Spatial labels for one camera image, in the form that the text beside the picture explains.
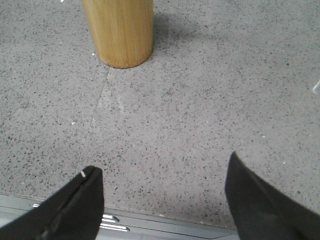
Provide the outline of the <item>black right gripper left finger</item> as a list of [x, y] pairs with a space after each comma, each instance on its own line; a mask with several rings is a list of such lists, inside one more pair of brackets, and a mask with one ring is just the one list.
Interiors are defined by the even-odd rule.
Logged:
[[59, 191], [0, 229], [2, 240], [94, 240], [104, 213], [103, 173], [87, 166]]

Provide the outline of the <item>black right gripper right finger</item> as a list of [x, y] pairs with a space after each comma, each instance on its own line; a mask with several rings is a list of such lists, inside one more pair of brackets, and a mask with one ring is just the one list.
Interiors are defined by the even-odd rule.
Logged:
[[232, 152], [225, 180], [229, 210], [241, 240], [318, 240], [319, 214], [290, 199]]

